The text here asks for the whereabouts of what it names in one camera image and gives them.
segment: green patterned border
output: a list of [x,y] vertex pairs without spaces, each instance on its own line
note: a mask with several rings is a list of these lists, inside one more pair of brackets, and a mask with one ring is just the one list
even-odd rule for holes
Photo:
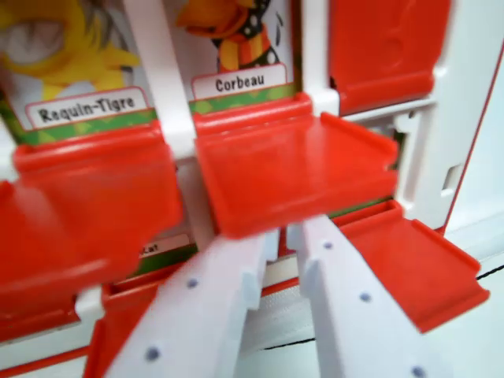
[[154,109],[146,109],[74,124],[63,124],[53,128],[44,128],[43,130],[25,131],[5,98],[0,99],[0,115],[7,123],[7,127],[18,144],[26,143],[31,145],[50,143],[96,132],[106,132],[136,124],[145,124],[157,118]]
[[154,270],[166,268],[170,265],[185,262],[196,252],[198,252],[196,245],[190,244],[188,246],[181,246],[175,250],[167,250],[166,252],[160,254],[147,256],[141,259],[139,268],[131,275],[131,277],[140,276],[142,274],[153,272]]
[[296,93],[294,83],[280,85],[278,87],[266,88],[257,91],[244,92],[240,94],[232,94],[229,96],[208,98],[206,100],[198,100],[189,103],[192,113],[210,113],[237,106],[246,106],[278,100],[280,98],[292,97]]
[[[259,91],[194,101],[190,102],[189,106],[192,113],[205,114],[236,106],[246,106],[260,102],[277,100],[279,98],[292,97],[296,91],[296,85],[290,83]],[[154,109],[147,109],[134,113],[98,118],[96,120],[63,124],[62,126],[45,128],[43,130],[25,131],[21,127],[16,114],[13,112],[4,94],[2,94],[2,97],[0,98],[0,115],[6,122],[7,127],[18,144],[31,145],[51,143],[58,140],[74,138],[96,132],[106,132],[118,128],[131,127],[136,124],[145,124],[157,119],[156,111]]]

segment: white plastic divider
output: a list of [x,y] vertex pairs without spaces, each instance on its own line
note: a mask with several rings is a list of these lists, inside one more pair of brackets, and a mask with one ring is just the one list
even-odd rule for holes
[[302,0],[302,89],[313,113],[339,114],[339,94],[329,86],[329,0]]
[[157,118],[175,159],[195,155],[195,126],[183,89],[163,0],[123,0]]
[[259,307],[279,234],[216,237],[158,288],[107,376],[232,377],[246,312]]
[[192,236],[195,238],[198,250],[204,250],[215,237],[215,227],[209,198],[196,159],[185,161],[180,165],[176,177],[182,192]]
[[7,125],[0,117],[0,181],[7,180],[13,182],[17,180],[16,167],[13,164],[13,153],[16,149],[16,143],[7,130]]
[[434,70],[435,105],[417,112],[399,166],[395,198],[405,217],[430,228],[445,224],[491,86],[504,36],[504,2],[451,4],[442,56]]
[[300,288],[311,304],[322,378],[451,376],[328,217],[289,228]]

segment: name label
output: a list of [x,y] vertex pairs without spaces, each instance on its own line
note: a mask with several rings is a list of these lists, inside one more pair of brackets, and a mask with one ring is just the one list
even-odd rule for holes
[[193,80],[195,99],[220,97],[242,92],[276,87],[287,83],[287,70],[282,64],[254,69],[199,76]]
[[28,118],[35,129],[131,113],[142,109],[147,109],[147,102],[142,90],[138,87],[37,102],[26,107]]

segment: white plastic rod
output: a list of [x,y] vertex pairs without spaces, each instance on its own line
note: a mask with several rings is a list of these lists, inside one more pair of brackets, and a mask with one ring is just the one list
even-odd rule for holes
[[232,377],[248,309],[261,299],[279,232],[218,236],[157,291],[107,377]]
[[198,250],[204,250],[215,237],[209,198],[196,159],[184,161],[176,172],[187,210],[187,220]]
[[123,0],[157,117],[176,160],[195,155],[195,127],[176,61],[163,0]]
[[301,290],[311,303],[322,378],[452,376],[329,218],[289,228]]
[[302,89],[313,113],[339,114],[339,94],[329,87],[329,0],[302,0]]
[[0,181],[8,180],[13,182],[19,175],[13,164],[13,153],[16,143],[7,130],[7,125],[0,117]]

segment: red plastic tray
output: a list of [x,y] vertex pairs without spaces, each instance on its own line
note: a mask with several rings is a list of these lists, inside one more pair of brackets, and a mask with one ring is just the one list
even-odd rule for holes
[[[488,298],[488,291],[476,281],[479,263],[422,223],[404,219],[396,201],[343,215],[334,222],[422,332]],[[105,374],[154,298],[158,284],[177,268],[150,273],[137,282],[138,287],[112,287],[119,292],[105,300],[106,316],[94,330],[85,378]],[[278,283],[265,288],[263,295],[297,284],[298,279]]]
[[125,278],[143,245],[181,220],[157,124],[21,146],[14,162],[19,180],[0,187],[3,315]]
[[423,332],[488,299],[477,260],[389,201],[334,219]]
[[397,158],[396,143],[326,113],[314,117],[306,101],[300,96],[199,118],[198,159],[226,236],[243,237],[393,192],[397,175],[389,166]]

